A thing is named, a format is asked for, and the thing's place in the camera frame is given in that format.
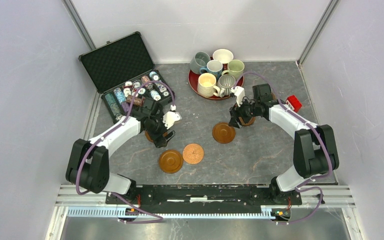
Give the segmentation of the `wooden coaster three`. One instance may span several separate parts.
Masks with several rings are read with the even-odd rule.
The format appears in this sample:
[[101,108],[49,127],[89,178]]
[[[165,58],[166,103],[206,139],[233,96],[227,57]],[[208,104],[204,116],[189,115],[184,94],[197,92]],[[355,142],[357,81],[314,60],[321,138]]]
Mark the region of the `wooden coaster three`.
[[148,131],[145,131],[145,137],[147,138],[148,141],[150,141],[151,143],[166,143],[168,140],[167,140],[167,135],[168,135],[168,132],[165,131],[165,132],[148,132]]

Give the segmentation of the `wooden coaster two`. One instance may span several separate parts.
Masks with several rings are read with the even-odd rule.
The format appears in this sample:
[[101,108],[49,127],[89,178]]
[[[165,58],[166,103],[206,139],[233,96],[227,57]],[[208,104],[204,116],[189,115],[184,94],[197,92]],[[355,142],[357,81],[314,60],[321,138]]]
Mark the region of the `wooden coaster two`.
[[236,137],[236,131],[227,122],[219,122],[212,129],[212,137],[220,144],[228,144]]

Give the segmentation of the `wooden coaster one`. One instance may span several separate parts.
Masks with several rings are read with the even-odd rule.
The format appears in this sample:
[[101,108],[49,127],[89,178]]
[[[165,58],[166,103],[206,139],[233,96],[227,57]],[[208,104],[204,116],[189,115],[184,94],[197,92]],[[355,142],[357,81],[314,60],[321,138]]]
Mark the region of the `wooden coaster one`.
[[256,118],[254,116],[251,116],[251,117],[239,117],[239,123],[242,127],[247,127],[247,126],[251,126]]

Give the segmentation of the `wooden coaster five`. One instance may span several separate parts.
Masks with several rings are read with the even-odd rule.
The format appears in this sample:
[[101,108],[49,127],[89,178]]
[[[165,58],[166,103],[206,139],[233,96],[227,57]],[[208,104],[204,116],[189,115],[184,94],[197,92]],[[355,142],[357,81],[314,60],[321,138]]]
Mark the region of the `wooden coaster five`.
[[164,151],[158,159],[160,169],[167,174],[174,174],[183,167],[183,157],[181,153],[174,149]]

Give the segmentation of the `woven cork coaster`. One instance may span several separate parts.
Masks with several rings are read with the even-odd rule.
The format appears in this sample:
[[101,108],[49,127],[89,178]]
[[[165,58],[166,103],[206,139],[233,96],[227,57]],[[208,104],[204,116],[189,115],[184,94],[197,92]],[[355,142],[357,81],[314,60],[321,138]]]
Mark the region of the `woven cork coaster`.
[[204,149],[197,143],[186,145],[182,152],[182,157],[185,162],[191,165],[200,163],[204,158]]

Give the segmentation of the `grey striped cup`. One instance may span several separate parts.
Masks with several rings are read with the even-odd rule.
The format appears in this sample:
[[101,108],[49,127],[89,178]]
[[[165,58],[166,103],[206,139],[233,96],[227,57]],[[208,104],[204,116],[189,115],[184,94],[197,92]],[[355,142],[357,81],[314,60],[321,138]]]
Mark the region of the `grey striped cup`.
[[236,79],[232,75],[222,75],[218,82],[217,82],[217,95],[222,98],[222,97],[227,97],[231,94],[231,89],[235,86]]

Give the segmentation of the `cream ribbed mug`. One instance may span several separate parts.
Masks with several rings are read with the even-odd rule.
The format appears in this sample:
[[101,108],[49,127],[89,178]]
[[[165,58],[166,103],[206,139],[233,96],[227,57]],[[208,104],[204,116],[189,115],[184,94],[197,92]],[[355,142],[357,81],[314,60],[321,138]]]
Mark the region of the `cream ribbed mug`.
[[203,73],[198,77],[197,92],[206,98],[218,97],[220,88],[217,86],[217,79],[211,73]]

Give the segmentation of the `red round tray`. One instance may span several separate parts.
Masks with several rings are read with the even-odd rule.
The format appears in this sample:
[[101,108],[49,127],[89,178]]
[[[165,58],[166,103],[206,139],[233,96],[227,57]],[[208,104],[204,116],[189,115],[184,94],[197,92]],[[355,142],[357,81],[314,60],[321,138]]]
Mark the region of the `red round tray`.
[[236,88],[243,86],[244,70],[245,64],[241,60],[233,59],[227,63],[226,69],[215,77],[210,77],[205,67],[198,74],[190,70],[188,82],[199,96],[209,100],[224,100],[229,98]]

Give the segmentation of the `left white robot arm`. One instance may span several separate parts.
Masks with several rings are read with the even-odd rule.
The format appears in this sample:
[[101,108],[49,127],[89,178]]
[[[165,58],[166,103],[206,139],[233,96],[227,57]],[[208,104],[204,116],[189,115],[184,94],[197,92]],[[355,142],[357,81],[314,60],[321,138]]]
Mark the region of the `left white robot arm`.
[[89,139],[79,138],[73,144],[65,178],[75,185],[79,195],[115,192],[125,204],[137,198],[134,180],[110,172],[110,157],[128,140],[147,132],[156,148],[168,145],[182,119],[174,104],[165,112],[159,102],[145,98],[140,106],[130,103],[126,115],[103,133]]

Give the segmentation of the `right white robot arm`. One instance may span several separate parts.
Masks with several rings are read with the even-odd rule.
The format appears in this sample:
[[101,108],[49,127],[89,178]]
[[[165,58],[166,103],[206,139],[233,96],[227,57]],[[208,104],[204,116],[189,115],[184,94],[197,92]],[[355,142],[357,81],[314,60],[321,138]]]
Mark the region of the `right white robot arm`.
[[235,104],[229,110],[228,124],[240,128],[252,118],[261,117],[292,137],[292,166],[269,184],[269,199],[282,204],[298,188],[330,176],[339,167],[334,130],[328,124],[318,125],[303,118],[287,102],[275,99],[267,83],[255,85],[252,90],[253,99],[249,99],[243,87],[231,88],[230,95],[235,97]]

